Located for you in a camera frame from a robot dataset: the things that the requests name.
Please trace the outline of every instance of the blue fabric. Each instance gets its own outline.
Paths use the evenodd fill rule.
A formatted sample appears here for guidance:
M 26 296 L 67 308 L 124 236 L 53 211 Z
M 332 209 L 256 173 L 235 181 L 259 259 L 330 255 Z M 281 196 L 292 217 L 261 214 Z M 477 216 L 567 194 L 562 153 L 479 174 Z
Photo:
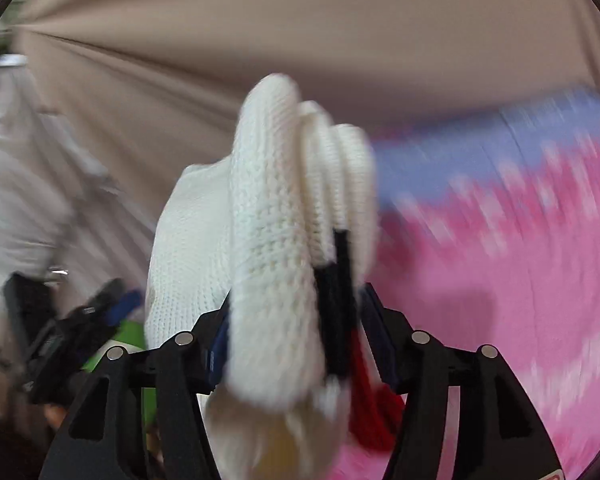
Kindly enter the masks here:
M 207 360 L 207 379 L 212 386 L 218 386 L 222 380 L 222 372 L 228 358 L 229 316 L 226 316 L 218 329 Z
M 107 326 L 117 326 L 123 319 L 142 305 L 142 294 L 139 290 L 130 290 L 120 301 L 107 310 L 105 323 Z
M 578 138 L 600 138 L 600 96 L 588 88 L 557 93 L 535 102 L 435 124 L 373 143 L 382 209 L 408 190 L 414 199 L 442 200 L 449 181 L 466 176 L 499 180 L 503 162 L 533 171 L 544 164 L 544 147 L 577 147 Z

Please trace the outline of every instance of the white cloth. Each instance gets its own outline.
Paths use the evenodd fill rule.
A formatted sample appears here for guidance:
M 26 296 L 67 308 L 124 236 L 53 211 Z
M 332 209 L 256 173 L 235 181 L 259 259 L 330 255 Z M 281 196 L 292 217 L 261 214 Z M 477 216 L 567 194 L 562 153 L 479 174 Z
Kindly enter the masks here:
M 281 75 L 248 95 L 232 154 L 176 184 L 156 231 L 146 335 L 154 348 L 190 330 L 231 290 L 228 362 L 204 412 L 226 480 L 316 478 L 346 437 L 349 389 L 325 381 L 314 267 L 334 260 L 334 227 L 349 229 L 360 284 L 376 214 L 363 132 L 333 126 Z

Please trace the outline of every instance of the red cable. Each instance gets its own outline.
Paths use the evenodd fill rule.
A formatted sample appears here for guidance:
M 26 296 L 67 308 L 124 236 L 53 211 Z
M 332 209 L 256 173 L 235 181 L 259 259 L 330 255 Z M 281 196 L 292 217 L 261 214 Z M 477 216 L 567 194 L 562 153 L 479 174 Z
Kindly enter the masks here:
M 400 428 L 404 401 L 386 384 L 376 392 L 371 388 L 358 330 L 351 344 L 351 413 L 349 431 L 360 446 L 372 451 L 391 452 Z

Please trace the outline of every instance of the pink and blue cloth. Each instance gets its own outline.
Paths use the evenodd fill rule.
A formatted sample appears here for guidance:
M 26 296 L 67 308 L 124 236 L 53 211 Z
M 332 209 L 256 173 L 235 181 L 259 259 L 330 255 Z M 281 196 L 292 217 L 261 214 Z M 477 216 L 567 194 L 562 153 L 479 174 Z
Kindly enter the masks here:
M 576 89 L 374 149 L 382 302 L 448 346 L 496 345 L 576 479 L 600 450 L 600 97 Z M 387 459 L 347 448 L 330 479 L 379 480 Z

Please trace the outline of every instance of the metal screw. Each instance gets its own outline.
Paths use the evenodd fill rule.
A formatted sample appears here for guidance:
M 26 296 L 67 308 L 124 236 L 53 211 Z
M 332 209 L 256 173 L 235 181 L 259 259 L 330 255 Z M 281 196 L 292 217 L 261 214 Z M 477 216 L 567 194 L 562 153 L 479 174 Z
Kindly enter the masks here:
M 107 358 L 110 361 L 115 361 L 116 359 L 120 359 L 124 354 L 125 349 L 123 349 L 122 346 L 113 346 L 107 351 Z
M 191 332 L 180 332 L 175 341 L 176 345 L 186 346 L 193 341 L 193 334 Z
M 482 347 L 482 355 L 488 357 L 489 359 L 495 359 L 498 357 L 498 349 L 495 346 L 485 345 Z
M 66 269 L 63 269 L 62 267 L 51 267 L 49 269 L 49 273 L 50 274 L 58 274 L 60 276 L 68 276 L 69 275 L 69 271 Z
M 423 332 L 422 330 L 416 330 L 413 334 L 411 334 L 411 339 L 413 339 L 414 343 L 418 343 L 419 345 L 426 345 L 431 338 L 429 334 Z

